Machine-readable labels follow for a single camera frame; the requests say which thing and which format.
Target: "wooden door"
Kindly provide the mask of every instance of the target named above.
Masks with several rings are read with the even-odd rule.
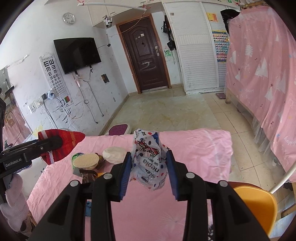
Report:
[[[137,21],[120,25],[119,29],[140,89],[144,91],[168,86],[161,48],[157,43],[151,20],[148,17],[138,23]]]

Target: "pink bed sheet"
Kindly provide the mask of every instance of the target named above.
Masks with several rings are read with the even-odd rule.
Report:
[[[229,31],[226,86],[253,112],[288,171],[296,158],[296,42],[264,6],[243,10]]]
[[[229,132],[210,129],[168,131],[161,132],[160,139],[172,150],[177,161],[186,164],[189,171],[214,183],[228,180],[233,153]],[[71,180],[81,181],[81,178],[72,174],[73,154],[102,154],[103,150],[110,146],[119,146],[131,151],[132,143],[133,135],[86,137],[69,156],[47,166],[27,201],[36,222],[40,221]],[[111,167],[111,164],[107,165],[105,171],[110,171]],[[137,181],[131,181],[123,201],[112,202],[116,240],[181,241],[186,204],[174,199],[169,179],[162,189],[156,191],[149,191]],[[86,218],[85,238],[86,241],[90,241],[89,217]]]

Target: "red cloth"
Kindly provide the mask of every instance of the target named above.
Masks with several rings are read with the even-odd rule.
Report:
[[[63,145],[55,150],[46,152],[41,155],[42,159],[48,164],[53,164],[65,158],[73,148],[85,138],[85,134],[77,131],[64,131],[59,129],[51,129],[38,132],[38,139],[44,140],[53,136],[60,136],[63,140]]]

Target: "door frame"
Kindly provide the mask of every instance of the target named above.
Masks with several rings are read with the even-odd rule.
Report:
[[[121,23],[119,23],[119,24],[116,24],[117,31],[118,31],[118,33],[120,33],[120,28],[119,28],[120,25],[123,25],[123,24],[125,24],[125,23],[129,23],[129,22],[133,22],[133,21],[135,21],[135,20],[139,20],[139,19],[144,19],[144,18],[148,18],[148,19],[150,19],[150,23],[151,23],[151,26],[152,26],[152,29],[153,29],[153,32],[154,32],[154,35],[155,35],[155,38],[156,38],[157,45],[158,45],[158,47],[159,47],[160,56],[161,56],[161,59],[162,59],[162,62],[163,62],[163,66],[164,66],[164,69],[165,69],[165,76],[166,76],[166,79],[167,79],[167,82],[168,82],[168,88],[172,88],[172,86],[171,86],[171,84],[170,84],[170,76],[169,76],[169,73],[168,73],[168,67],[167,67],[167,65],[166,65],[166,61],[165,61],[165,56],[164,56],[163,48],[162,48],[162,46],[161,46],[161,42],[160,42],[160,39],[159,39],[158,33],[157,33],[157,31],[156,31],[156,27],[155,27],[155,25],[154,25],[154,20],[153,20],[153,18],[152,18],[152,15],[149,14],[149,15],[147,15],[147,16],[145,16],[145,17],[142,17],[142,18],[137,17],[137,18],[135,18],[135,19],[129,19],[129,20],[127,20],[127,21],[124,21],[124,22],[121,22]],[[129,54],[129,52],[128,52],[128,49],[127,49],[127,46],[126,46],[126,44],[125,44],[125,41],[124,41],[124,39],[123,39],[122,34],[119,34],[119,37],[120,37],[121,44],[122,44],[122,46],[123,46],[124,52],[125,52],[125,54],[126,54],[126,58],[127,58],[127,60],[128,60],[128,65],[129,65],[129,67],[130,67],[130,69],[131,69],[131,73],[132,73],[132,76],[133,76],[133,80],[134,80],[134,82],[135,82],[135,84],[136,84],[136,88],[137,88],[138,94],[141,94],[142,91],[141,91],[140,84],[139,84],[139,81],[138,81],[138,78],[137,78],[137,75],[136,75],[136,72],[135,72],[135,68],[134,68],[134,66],[133,66],[133,64],[132,64],[132,61],[131,61],[131,56],[130,56],[130,54]]]

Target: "white towel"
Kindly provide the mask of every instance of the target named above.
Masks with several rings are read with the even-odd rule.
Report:
[[[22,193],[22,178],[18,174],[12,175],[9,188],[5,192],[7,203],[0,205],[3,216],[9,226],[16,232],[20,230],[22,222],[27,218],[29,207]]]

